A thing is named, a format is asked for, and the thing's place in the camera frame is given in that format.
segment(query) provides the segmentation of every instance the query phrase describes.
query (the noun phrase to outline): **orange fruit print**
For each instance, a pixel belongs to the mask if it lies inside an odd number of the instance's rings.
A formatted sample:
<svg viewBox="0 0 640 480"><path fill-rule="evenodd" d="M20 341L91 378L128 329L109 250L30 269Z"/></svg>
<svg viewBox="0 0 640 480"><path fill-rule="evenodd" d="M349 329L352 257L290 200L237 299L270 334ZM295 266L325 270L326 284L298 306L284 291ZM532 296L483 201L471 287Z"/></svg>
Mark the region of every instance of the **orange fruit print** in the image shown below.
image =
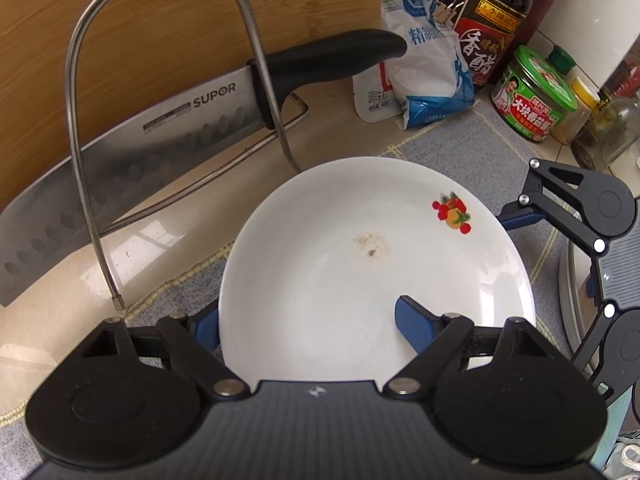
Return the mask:
<svg viewBox="0 0 640 480"><path fill-rule="evenodd" d="M471 215L453 191L448 196L442 195L440 201L436 200L431 205L438 212L438 220L444 221L451 229L459 229L463 235L471 232Z"/></svg>

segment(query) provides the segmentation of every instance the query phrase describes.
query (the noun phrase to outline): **green can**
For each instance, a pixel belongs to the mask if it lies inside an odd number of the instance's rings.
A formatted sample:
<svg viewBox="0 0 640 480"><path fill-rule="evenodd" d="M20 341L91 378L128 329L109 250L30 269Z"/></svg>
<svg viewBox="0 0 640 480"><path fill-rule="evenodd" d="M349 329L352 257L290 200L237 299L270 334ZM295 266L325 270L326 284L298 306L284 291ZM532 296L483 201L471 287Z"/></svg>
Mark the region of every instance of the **green can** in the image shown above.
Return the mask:
<svg viewBox="0 0 640 480"><path fill-rule="evenodd" d="M505 122L521 136L542 142L578 101L548 62L527 46L516 49L491 101Z"/></svg>

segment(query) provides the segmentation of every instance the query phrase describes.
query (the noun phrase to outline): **green bottle cap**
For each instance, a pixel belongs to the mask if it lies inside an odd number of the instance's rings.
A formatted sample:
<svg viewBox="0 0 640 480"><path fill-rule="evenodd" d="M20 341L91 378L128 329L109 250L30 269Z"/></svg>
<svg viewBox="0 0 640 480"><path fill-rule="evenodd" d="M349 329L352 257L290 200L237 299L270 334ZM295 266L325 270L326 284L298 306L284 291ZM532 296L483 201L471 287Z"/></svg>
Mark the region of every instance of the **green bottle cap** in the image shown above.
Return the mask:
<svg viewBox="0 0 640 480"><path fill-rule="evenodd" d="M569 56L564 48L557 45L554 46L546 60L562 75L567 75L569 70L575 66L574 58Z"/></svg>
<svg viewBox="0 0 640 480"><path fill-rule="evenodd" d="M567 112L575 112L578 109L578 101L562 76L528 46L519 46L515 59L529 78L558 103L559 107Z"/></svg>

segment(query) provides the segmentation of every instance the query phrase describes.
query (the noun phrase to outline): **white cord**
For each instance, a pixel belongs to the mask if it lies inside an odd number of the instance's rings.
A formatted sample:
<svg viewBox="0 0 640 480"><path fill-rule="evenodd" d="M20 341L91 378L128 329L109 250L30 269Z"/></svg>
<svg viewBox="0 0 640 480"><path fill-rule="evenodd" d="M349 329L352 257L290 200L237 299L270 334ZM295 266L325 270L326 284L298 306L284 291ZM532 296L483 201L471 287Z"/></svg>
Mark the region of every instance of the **white cord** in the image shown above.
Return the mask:
<svg viewBox="0 0 640 480"><path fill-rule="evenodd" d="M623 448L622 453L620 454L620 462L622 465L636 472L621 476L617 478L617 480L640 480L640 462L631 460L627 456L628 451L633 451L636 455L640 456L640 446L637 446L636 444L628 444Z"/></svg>

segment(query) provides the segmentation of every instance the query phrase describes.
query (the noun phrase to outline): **placemat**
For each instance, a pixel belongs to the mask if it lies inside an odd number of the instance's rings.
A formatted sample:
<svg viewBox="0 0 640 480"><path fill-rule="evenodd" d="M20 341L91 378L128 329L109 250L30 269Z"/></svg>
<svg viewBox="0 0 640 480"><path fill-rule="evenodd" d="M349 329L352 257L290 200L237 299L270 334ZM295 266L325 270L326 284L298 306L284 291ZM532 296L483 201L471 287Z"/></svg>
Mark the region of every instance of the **placemat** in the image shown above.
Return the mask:
<svg viewBox="0 0 640 480"><path fill-rule="evenodd" d="M536 153L480 98L465 112L415 132L387 146L380 156L409 160L447 175L474 193L493 213L522 191L528 161ZM547 222L509 232L529 273L537 328L565 355L570 347L562 325L558 297L561 239ZM130 326L153 325L174 310L195 314L220 291L231 245L161 285L128 312ZM26 433L23 404L0 416L0 478L23 478L40 463Z"/></svg>

